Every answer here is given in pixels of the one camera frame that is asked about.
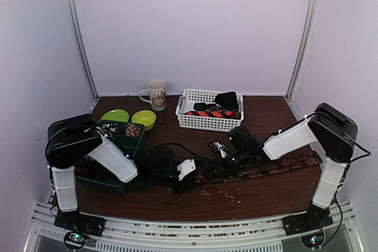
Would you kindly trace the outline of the dark red patterned tie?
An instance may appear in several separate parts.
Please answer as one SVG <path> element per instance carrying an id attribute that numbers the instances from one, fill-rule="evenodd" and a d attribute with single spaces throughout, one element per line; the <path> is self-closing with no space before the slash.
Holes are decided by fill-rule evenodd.
<path id="1" fill-rule="evenodd" d="M 319 154 L 317 154 L 316 151 L 311 150 L 302 154 L 289 154 L 266 165 L 250 164 L 241 169 L 237 174 L 233 175 L 205 174 L 204 170 L 201 170 L 198 174 L 195 174 L 190 178 L 190 185 L 195 188 L 199 188 L 210 184 L 244 181 L 248 179 L 282 174 L 288 171 L 307 168 L 319 164 L 322 164 Z"/>

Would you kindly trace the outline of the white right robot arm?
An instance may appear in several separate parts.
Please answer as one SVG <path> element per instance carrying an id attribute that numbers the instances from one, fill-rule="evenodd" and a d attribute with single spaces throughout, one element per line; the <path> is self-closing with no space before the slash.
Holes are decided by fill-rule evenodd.
<path id="1" fill-rule="evenodd" d="M 220 156 L 205 171 L 204 176 L 226 178 L 236 176 L 248 165 L 262 166 L 305 146 L 317 144 L 322 148 L 325 165 L 312 201 L 303 216 L 303 225 L 317 228 L 324 220 L 332 200 L 342 186 L 348 168 L 356 161 L 355 148 L 363 156 L 372 153 L 357 141 L 357 123 L 328 103 L 316 109 L 285 130 L 279 130 L 263 142 L 258 142 L 249 130 L 239 126 L 227 134 L 234 152 Z"/>

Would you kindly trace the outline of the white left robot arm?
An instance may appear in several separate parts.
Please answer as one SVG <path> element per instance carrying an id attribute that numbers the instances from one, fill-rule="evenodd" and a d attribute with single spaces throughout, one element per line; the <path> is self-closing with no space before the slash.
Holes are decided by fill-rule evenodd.
<path id="1" fill-rule="evenodd" d="M 145 126 L 140 123 L 96 122 L 89 113 L 54 122 L 48 127 L 45 157 L 57 195 L 58 216 L 71 230 L 81 230 L 85 225 L 77 203 L 75 169 L 86 158 L 94 160 L 130 188 L 167 183 L 178 194 L 186 191 L 186 178 L 199 168 L 200 157 L 194 155 L 182 162 L 170 157 L 138 157 L 144 132 Z"/>

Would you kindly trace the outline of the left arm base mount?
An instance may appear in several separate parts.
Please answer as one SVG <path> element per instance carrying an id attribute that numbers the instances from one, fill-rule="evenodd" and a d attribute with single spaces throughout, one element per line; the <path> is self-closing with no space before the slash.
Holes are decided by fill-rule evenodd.
<path id="1" fill-rule="evenodd" d="M 69 250 L 82 249 L 92 237 L 101 237 L 106 220 L 80 214 L 78 221 L 68 222 L 63 217 L 55 217 L 54 225 L 67 232 L 63 236 L 63 244 Z"/>

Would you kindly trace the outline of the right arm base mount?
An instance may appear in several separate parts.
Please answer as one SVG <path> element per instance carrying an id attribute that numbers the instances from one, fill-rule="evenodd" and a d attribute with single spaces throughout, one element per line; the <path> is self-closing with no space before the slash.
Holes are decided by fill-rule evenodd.
<path id="1" fill-rule="evenodd" d="M 282 222 L 287 236 L 299 235 L 304 247 L 313 250 L 322 247 L 325 243 L 324 228 L 334 223 L 329 209 L 289 215 Z"/>

